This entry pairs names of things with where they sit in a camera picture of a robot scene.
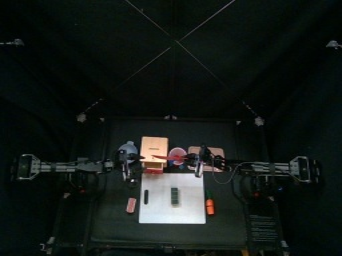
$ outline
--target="cable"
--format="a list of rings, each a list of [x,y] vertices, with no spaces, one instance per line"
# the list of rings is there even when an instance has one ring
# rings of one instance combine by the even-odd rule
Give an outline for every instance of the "cable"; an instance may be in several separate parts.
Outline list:
[[[233,180],[236,174],[237,174],[238,168],[240,168],[242,165],[245,165],[245,164],[253,164],[253,163],[254,163],[254,162],[242,162],[242,163],[240,163],[240,164],[236,166],[234,170],[233,170],[233,174],[232,174],[229,180],[225,181],[225,182],[218,181],[218,179],[217,179],[217,177],[216,177],[216,174],[214,174],[214,165],[213,165],[213,172],[212,172],[212,173],[213,173],[213,178],[214,178],[216,182],[217,182],[218,184],[221,184],[221,185],[229,184],[229,183],[232,182],[232,180]]]

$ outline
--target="red object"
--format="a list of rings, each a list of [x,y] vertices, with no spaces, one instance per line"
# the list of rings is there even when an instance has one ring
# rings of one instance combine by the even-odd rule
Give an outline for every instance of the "red object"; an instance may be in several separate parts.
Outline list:
[[[148,169],[145,170],[145,173],[152,173],[152,174],[164,174],[164,170],[161,170],[161,169],[148,168]]]
[[[126,208],[126,211],[129,213],[134,213],[134,210],[136,210],[136,203],[137,203],[137,199],[136,198],[129,198],[129,203],[127,203],[127,208]]]
[[[208,214],[214,215],[216,209],[214,209],[214,200],[213,199],[208,199],[206,208],[208,208]]]

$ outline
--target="black table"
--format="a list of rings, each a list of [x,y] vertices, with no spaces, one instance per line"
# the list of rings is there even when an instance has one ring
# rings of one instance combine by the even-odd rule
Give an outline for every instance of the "black table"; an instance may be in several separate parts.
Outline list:
[[[73,157],[113,158],[121,145],[134,141],[141,149],[144,136],[168,137],[169,149],[200,146],[222,148],[234,160],[265,161],[265,141],[254,120],[177,120],[107,118],[81,124]],[[216,173],[220,181],[232,173]],[[57,246],[93,248],[244,249],[246,219],[244,205],[234,196],[232,184],[221,185],[212,172],[205,172],[205,189],[216,200],[216,215],[206,224],[140,224],[141,184],[130,188],[122,173],[101,176],[94,193],[62,199],[57,222]],[[126,213],[127,200],[138,199],[134,214]]]

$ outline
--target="wooden block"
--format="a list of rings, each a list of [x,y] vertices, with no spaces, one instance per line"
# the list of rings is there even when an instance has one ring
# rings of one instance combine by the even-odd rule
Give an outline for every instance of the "wooden block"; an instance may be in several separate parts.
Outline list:
[[[168,156],[169,153],[169,138],[148,137],[142,138],[141,155],[144,167],[148,173],[164,173],[164,168],[168,166],[168,160],[156,158],[153,155]]]

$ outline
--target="metal rod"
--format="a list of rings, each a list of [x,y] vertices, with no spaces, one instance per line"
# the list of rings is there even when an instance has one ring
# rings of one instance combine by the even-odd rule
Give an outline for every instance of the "metal rod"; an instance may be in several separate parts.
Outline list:
[[[181,39],[182,42],[237,0],[230,1]]]

